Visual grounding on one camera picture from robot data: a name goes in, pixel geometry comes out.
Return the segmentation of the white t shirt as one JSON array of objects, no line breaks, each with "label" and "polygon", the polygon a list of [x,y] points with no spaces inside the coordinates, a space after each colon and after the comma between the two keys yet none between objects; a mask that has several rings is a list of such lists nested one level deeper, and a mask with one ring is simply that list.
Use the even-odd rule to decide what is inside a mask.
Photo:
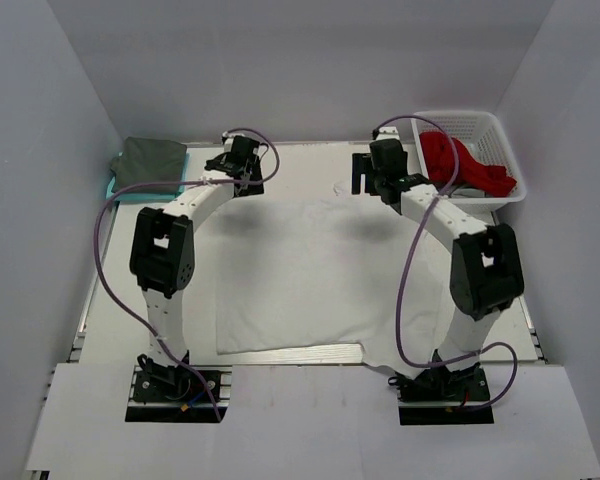
[{"label": "white t shirt", "polygon": [[[395,337],[398,288],[416,222],[377,199],[346,195],[235,199],[209,226],[219,254],[219,353],[356,344],[367,365],[418,374],[400,359]],[[453,307],[434,255],[434,239],[422,233],[400,324],[403,349],[415,362],[431,360]]]}]

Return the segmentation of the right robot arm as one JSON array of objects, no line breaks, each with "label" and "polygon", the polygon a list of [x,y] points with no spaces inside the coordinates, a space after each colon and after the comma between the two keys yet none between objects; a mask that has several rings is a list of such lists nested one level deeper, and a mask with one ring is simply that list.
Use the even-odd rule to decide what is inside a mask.
[{"label": "right robot arm", "polygon": [[[351,193],[376,195],[402,217],[419,224],[409,249],[398,288],[395,337],[398,355],[413,369],[434,369],[433,390],[452,399],[464,391],[464,370],[480,361],[482,354],[505,342],[486,342],[487,337],[513,301],[524,292],[524,278],[515,232],[507,224],[489,225],[464,212],[442,196],[420,174],[401,178],[373,169],[369,154],[352,156]],[[403,295],[411,262],[423,232],[432,235],[451,254],[449,290],[455,304],[443,342],[428,362],[406,356],[401,337]]]}]

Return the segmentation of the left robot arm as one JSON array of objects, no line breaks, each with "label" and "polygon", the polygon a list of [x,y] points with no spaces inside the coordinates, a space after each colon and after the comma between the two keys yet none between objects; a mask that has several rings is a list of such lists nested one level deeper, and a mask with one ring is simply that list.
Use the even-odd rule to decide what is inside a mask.
[{"label": "left robot arm", "polygon": [[221,153],[206,162],[200,186],[185,189],[160,208],[143,208],[137,216],[130,270],[147,307],[149,351],[138,357],[140,368],[158,374],[157,387],[179,399],[191,387],[183,331],[183,293],[195,269],[194,234],[220,206],[239,196],[264,192],[258,146],[243,153]]}]

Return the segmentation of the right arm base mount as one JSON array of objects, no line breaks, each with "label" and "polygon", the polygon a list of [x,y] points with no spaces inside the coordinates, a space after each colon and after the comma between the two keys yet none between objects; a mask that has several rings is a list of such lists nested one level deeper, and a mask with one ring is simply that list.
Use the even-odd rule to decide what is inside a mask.
[{"label": "right arm base mount", "polygon": [[388,385],[397,391],[401,426],[490,425],[494,423],[491,395],[480,364],[463,371],[428,369],[416,379],[396,373]]}]

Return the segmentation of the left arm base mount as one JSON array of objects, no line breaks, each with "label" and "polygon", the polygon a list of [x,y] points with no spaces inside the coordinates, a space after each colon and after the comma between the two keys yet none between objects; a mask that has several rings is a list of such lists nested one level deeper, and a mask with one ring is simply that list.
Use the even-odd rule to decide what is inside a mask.
[{"label": "left arm base mount", "polygon": [[127,423],[217,424],[231,394],[229,367],[202,367],[197,374],[181,366],[162,366],[142,354],[134,367]]}]

